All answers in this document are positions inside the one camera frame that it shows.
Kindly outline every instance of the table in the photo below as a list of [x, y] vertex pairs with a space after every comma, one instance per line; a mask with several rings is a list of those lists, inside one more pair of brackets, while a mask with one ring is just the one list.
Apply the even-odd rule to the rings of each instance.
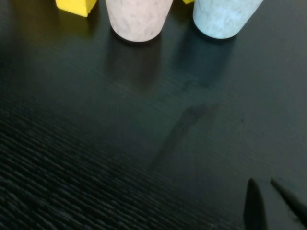
[[176, 0], [134, 45], [53, 1], [0, 2], [2, 229], [243, 229], [248, 179], [307, 179], [307, 1], [213, 41]]

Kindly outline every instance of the yellow sponge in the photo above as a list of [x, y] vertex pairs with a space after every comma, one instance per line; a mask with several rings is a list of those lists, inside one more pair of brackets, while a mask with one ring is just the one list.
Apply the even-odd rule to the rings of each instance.
[[194, 2], [194, 0], [183, 0], [183, 2], [184, 2], [185, 4], [189, 4], [189, 3]]
[[56, 0], [58, 8], [87, 17], [97, 0]]

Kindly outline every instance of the speckled cup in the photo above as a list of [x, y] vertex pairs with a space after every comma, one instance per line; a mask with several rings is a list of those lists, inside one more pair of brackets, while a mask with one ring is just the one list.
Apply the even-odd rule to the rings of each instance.
[[132, 42], [146, 42], [162, 30], [173, 0], [106, 0], [113, 30]]
[[195, 0], [193, 20], [205, 35], [226, 39], [235, 36], [263, 0]]

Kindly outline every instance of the pink cup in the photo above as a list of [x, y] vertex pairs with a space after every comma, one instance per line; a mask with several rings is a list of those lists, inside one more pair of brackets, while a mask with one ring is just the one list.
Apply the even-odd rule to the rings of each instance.
[[106, 0], [113, 30], [132, 42], [146, 42], [162, 30], [173, 0]]

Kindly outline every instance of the dark plastic object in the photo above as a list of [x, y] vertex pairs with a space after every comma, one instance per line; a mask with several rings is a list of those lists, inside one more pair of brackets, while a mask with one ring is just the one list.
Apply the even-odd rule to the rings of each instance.
[[266, 181], [250, 179], [244, 208], [246, 230], [302, 230], [296, 215], [274, 187]]
[[272, 178], [271, 184], [280, 193], [291, 210], [299, 217], [301, 223], [307, 228], [307, 196], [298, 189], [290, 189], [281, 179]]

